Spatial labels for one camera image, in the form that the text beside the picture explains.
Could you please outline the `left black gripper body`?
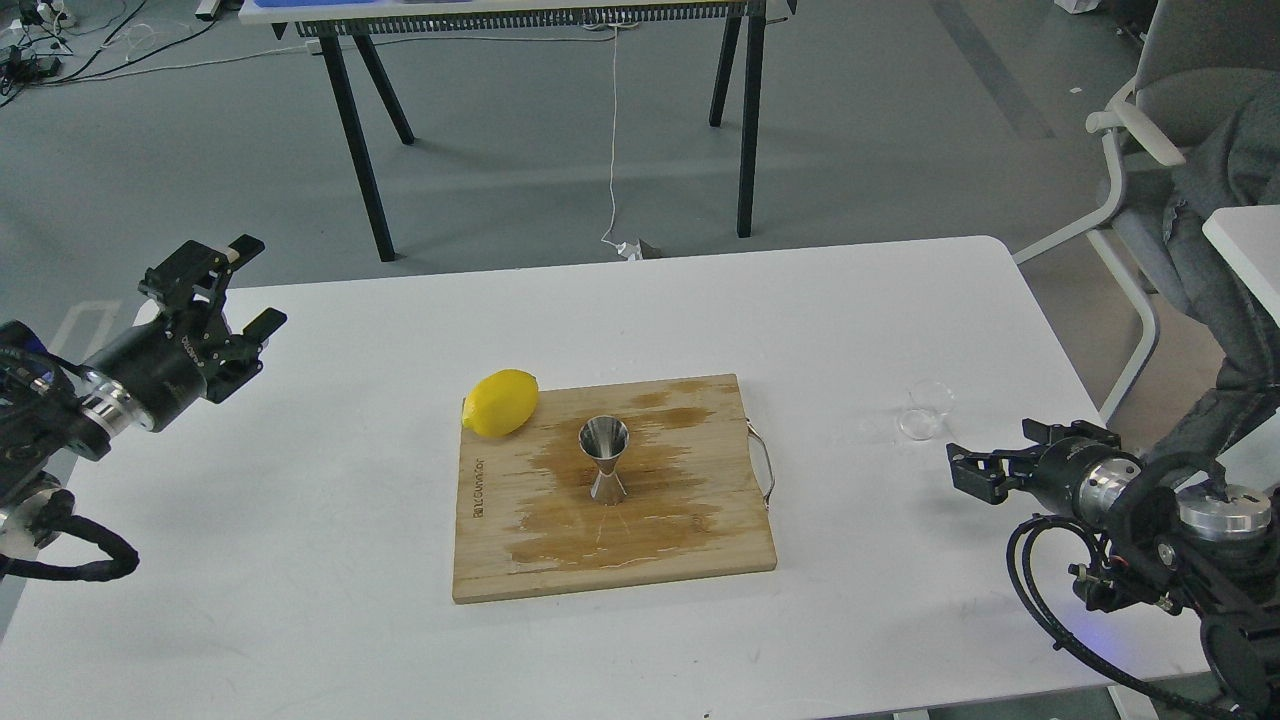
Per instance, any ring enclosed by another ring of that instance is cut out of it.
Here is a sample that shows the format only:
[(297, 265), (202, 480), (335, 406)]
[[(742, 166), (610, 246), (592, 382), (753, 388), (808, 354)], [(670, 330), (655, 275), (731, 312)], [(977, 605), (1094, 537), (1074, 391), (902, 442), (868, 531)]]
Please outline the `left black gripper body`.
[(97, 351), (81, 375), (119, 398), (132, 424), (160, 432), (195, 400), (220, 404), (236, 392), (220, 356), (229, 338), (220, 315), (156, 316)]

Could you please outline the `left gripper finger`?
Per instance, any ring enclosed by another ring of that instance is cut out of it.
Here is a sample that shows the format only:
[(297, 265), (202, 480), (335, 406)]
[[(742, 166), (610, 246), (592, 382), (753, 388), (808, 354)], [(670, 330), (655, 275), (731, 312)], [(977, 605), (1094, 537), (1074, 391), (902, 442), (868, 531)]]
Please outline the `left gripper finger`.
[(264, 250), (265, 243), (251, 234), (220, 249), (188, 240), (146, 269), (138, 291), (156, 304), (166, 332), (229, 336), (224, 306), (230, 277)]
[(288, 316), (274, 307), (265, 309), (241, 333), (228, 334), (218, 343), (205, 345), (205, 398), (220, 404), (244, 387), (261, 370), (261, 352), (271, 334)]

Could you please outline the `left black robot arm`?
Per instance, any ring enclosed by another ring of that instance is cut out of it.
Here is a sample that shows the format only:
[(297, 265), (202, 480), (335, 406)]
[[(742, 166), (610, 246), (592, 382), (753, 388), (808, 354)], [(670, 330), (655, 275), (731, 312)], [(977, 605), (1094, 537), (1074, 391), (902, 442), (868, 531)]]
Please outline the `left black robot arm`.
[(233, 274), (264, 249), (250, 234), (224, 249), (183, 243), (140, 282), (156, 316), (83, 363), (52, 354), (20, 322), (3, 325), (4, 575), (110, 582), (137, 569), (138, 552), (78, 515), (74, 495), (49, 462), (61, 451), (97, 461), (127, 428), (160, 432), (196, 400), (223, 402), (255, 378), (287, 316), (269, 307), (234, 332), (224, 305)]

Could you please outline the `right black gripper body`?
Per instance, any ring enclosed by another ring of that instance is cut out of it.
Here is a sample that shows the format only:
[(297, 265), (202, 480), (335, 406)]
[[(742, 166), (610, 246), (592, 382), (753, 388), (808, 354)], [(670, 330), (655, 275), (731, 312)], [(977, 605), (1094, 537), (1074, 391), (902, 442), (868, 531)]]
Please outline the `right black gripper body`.
[(1053, 514), (1102, 523), (1140, 473), (1140, 461), (1130, 454), (1093, 439), (1066, 438), (1034, 448), (1021, 491)]

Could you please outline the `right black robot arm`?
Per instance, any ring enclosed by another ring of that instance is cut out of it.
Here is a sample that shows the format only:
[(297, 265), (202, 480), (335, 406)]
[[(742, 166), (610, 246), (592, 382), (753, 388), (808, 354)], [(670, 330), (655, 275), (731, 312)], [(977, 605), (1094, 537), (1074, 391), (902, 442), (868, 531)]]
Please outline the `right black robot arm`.
[[(1203, 454), (1143, 462), (1120, 437), (1088, 421), (1021, 424), (1027, 448), (977, 452), (951, 443), (952, 483), (991, 505), (1014, 491), (1043, 506), (1010, 536), (1007, 574), (1056, 650), (1152, 700), (1203, 719), (1277, 716), (1277, 493), (1228, 482)], [(1073, 533), (1088, 559), (1068, 570), (1091, 611), (1147, 603), (1199, 619), (1199, 642), (1221, 692), (1220, 708), (1125, 673), (1076, 638), (1053, 614), (1032, 574), (1047, 530)]]

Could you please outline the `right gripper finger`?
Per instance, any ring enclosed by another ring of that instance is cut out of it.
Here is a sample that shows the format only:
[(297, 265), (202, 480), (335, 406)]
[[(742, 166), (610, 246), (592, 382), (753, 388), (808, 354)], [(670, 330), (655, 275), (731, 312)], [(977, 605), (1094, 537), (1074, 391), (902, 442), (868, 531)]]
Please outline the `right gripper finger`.
[(1066, 439), (1083, 439), (1088, 443), (1102, 445), (1108, 448), (1120, 450), (1123, 442), (1119, 434), (1098, 427), (1085, 420), (1071, 421), (1070, 424), (1046, 424), (1032, 418), (1021, 421), (1021, 433), (1036, 447), (1048, 448)]
[(1041, 452), (1033, 448), (983, 454), (947, 443), (946, 454), (954, 488), (989, 505), (1000, 505), (1012, 491), (1025, 489), (1041, 460)]

